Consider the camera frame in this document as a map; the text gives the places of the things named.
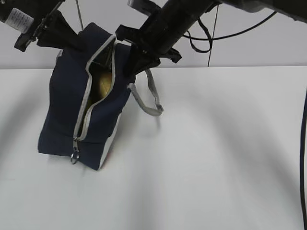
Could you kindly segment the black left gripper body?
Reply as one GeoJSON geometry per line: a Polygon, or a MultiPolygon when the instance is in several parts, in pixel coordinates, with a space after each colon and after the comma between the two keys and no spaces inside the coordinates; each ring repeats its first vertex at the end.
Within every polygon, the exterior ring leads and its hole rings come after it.
{"type": "Polygon", "coordinates": [[[14,47],[24,52],[38,37],[41,27],[63,3],[62,0],[2,0],[0,21],[19,31],[14,47]]]}

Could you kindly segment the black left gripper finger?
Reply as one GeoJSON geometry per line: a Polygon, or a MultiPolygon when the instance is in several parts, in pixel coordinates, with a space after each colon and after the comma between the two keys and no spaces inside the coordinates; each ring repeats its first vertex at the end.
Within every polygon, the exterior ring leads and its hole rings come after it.
{"type": "Polygon", "coordinates": [[[84,51],[84,41],[69,26],[59,10],[50,13],[41,23],[37,45],[57,49],[72,48],[84,51]]]}

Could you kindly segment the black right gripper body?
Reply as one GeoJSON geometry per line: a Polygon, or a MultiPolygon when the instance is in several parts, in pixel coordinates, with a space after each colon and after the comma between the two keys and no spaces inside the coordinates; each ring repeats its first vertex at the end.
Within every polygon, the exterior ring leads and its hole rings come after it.
{"type": "Polygon", "coordinates": [[[163,7],[151,0],[129,0],[128,5],[148,18],[139,29],[120,25],[116,37],[130,42],[142,53],[177,63],[181,55],[173,45],[195,22],[205,32],[210,48],[213,46],[209,30],[200,21],[200,17],[213,8],[212,0],[168,0],[163,7]]]}

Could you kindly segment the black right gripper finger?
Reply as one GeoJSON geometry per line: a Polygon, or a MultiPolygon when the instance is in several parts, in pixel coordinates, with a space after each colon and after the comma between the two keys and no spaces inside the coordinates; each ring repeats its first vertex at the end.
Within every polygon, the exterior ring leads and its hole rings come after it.
{"type": "Polygon", "coordinates": [[[123,68],[124,76],[135,76],[142,71],[157,67],[161,64],[160,58],[144,53],[136,45],[131,45],[128,59],[123,68]]]}

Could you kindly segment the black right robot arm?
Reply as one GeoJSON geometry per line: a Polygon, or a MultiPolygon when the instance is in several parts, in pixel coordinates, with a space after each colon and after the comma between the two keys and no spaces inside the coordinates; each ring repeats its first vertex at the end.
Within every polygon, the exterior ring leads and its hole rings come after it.
{"type": "Polygon", "coordinates": [[[116,30],[119,41],[131,43],[124,74],[157,67],[162,58],[179,62],[181,54],[173,48],[175,43],[203,14],[223,3],[250,13],[268,8],[295,21],[307,21],[305,0],[168,0],[163,7],[150,0],[130,0],[128,5],[148,18],[139,29],[120,25],[116,30]]]}

